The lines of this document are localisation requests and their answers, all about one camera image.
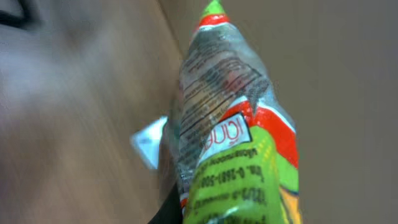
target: white label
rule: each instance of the white label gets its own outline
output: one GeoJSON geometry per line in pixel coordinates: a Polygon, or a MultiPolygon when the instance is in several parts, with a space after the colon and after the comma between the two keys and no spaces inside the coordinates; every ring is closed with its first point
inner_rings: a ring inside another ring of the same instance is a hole
{"type": "Polygon", "coordinates": [[[213,128],[199,156],[198,165],[219,152],[249,141],[251,141],[249,128],[243,115],[238,113],[213,128]]]}

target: black object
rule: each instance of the black object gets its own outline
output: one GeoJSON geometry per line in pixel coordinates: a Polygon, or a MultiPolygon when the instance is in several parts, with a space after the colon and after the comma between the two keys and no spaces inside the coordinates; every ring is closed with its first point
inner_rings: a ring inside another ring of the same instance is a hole
{"type": "Polygon", "coordinates": [[[174,185],[166,201],[148,224],[181,224],[182,211],[177,184],[174,185]]]}
{"type": "Polygon", "coordinates": [[[14,16],[8,12],[0,11],[0,24],[15,28],[26,28],[29,24],[35,22],[33,7],[29,0],[16,0],[21,6],[22,17],[14,16]]]}

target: transparent plastic wrapper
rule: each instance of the transparent plastic wrapper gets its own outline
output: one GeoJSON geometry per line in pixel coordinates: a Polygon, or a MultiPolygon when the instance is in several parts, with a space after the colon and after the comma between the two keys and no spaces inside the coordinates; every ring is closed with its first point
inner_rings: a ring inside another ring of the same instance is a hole
{"type": "Polygon", "coordinates": [[[301,223],[294,123],[219,1],[203,13],[179,82],[162,142],[184,223],[301,223]]]}

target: wooden table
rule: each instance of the wooden table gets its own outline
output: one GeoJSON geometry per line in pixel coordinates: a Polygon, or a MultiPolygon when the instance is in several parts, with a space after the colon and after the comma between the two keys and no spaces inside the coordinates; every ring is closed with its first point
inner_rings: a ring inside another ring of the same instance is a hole
{"type": "Polygon", "coordinates": [[[0,223],[146,223],[157,178],[129,136],[168,112],[180,65],[157,1],[37,8],[0,26],[0,223]]]}

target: nutrition label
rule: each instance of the nutrition label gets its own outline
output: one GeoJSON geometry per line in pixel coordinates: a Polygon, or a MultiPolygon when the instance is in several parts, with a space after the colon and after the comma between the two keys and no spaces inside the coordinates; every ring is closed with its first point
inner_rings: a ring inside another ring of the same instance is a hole
{"type": "Polygon", "coordinates": [[[261,75],[239,58],[221,60],[184,89],[179,162],[195,166],[207,135],[237,94],[255,85],[261,75]]]}

